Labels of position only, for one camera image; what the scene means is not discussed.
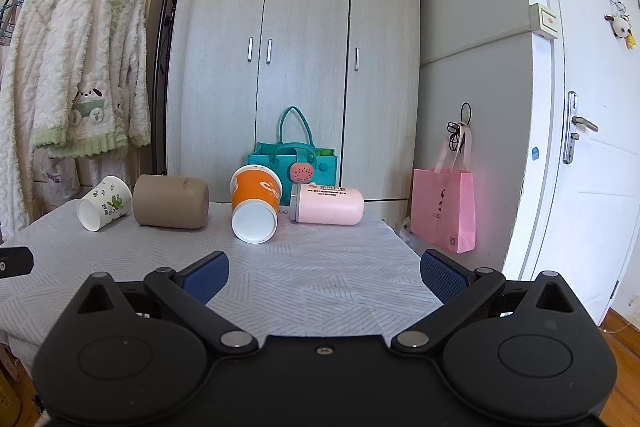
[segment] bag handle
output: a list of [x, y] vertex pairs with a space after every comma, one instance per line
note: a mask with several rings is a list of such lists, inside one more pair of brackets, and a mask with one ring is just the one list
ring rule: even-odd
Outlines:
[[301, 150], [306, 152], [306, 162], [309, 164], [313, 164], [316, 161], [316, 148], [302, 142], [288, 142], [282, 143], [278, 145], [273, 152], [271, 153], [271, 161], [274, 162], [276, 160], [276, 156], [278, 155], [278, 151], [282, 149], [295, 149], [296, 155], [298, 156], [298, 161], [300, 161], [300, 153]]
[[309, 139], [309, 145], [311, 145], [312, 147], [315, 147], [315, 145], [314, 145], [314, 137], [311, 135], [311, 129], [309, 128], [309, 124], [306, 123], [305, 115], [303, 115], [302, 111], [300, 111], [295, 105], [290, 105], [289, 107], [287, 107], [284, 110], [282, 116], [280, 117], [280, 131], [278, 133], [278, 143], [283, 143], [282, 142], [282, 126], [284, 124], [284, 119], [289, 114], [289, 111], [292, 111], [292, 110], [295, 111], [298, 114], [298, 116], [300, 117], [300, 120], [302, 120], [302, 123], [305, 126], [306, 135], [308, 136], [308, 139]]
[[[464, 140], [463, 148], [465, 150], [462, 157], [462, 166], [465, 171], [468, 171], [470, 170], [470, 166], [471, 166], [471, 144], [472, 144], [471, 129], [469, 129], [469, 126], [466, 123], [458, 122], [458, 125], [460, 126], [460, 139], [458, 143], [462, 144]], [[442, 149], [440, 149], [440, 156], [438, 158], [438, 163], [436, 164], [436, 168], [434, 169], [434, 172], [438, 173], [438, 172], [441, 172], [443, 168], [446, 168], [444, 163], [448, 153], [449, 153], [449, 140], [445, 139], [444, 143], [442, 144]], [[449, 172], [453, 172], [453, 168], [456, 165], [456, 160], [458, 159], [458, 154], [460, 154], [460, 146], [458, 146], [458, 149], [456, 149], [456, 154], [453, 156], [453, 161], [451, 163], [451, 166], [449, 167]]]

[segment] door handle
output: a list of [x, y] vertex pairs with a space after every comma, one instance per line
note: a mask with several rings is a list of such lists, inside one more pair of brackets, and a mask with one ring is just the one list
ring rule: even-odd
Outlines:
[[562, 137], [564, 146], [562, 147], [562, 161], [569, 165], [574, 161], [575, 143], [580, 139], [576, 125], [583, 125], [593, 132], [598, 132], [599, 128], [593, 122], [578, 116], [578, 95], [575, 91], [566, 94], [566, 105], [564, 106], [564, 127]]
[[578, 124], [578, 125], [583, 125], [585, 126], [587, 129], [591, 129], [593, 132], [598, 132], [600, 130], [600, 128], [594, 124], [593, 122], [587, 120], [586, 118], [583, 118], [581, 116], [573, 116], [571, 119], [572, 123]]

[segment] brown cup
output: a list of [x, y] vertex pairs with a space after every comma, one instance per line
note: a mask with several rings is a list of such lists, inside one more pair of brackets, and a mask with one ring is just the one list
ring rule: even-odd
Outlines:
[[199, 229], [209, 216], [209, 187], [201, 178], [142, 174], [133, 189], [133, 214], [140, 225]]

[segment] light switch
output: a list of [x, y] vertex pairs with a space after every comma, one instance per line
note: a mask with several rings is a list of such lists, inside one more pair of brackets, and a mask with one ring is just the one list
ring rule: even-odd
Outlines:
[[543, 4], [529, 6], [531, 31], [547, 39], [557, 39], [560, 35], [560, 23], [555, 13]]

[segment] pink bottle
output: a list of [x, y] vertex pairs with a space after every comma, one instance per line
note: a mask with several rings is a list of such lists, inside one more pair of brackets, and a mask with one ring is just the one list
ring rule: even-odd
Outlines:
[[298, 184], [291, 187], [289, 215], [295, 223], [357, 225], [364, 198], [357, 188]]

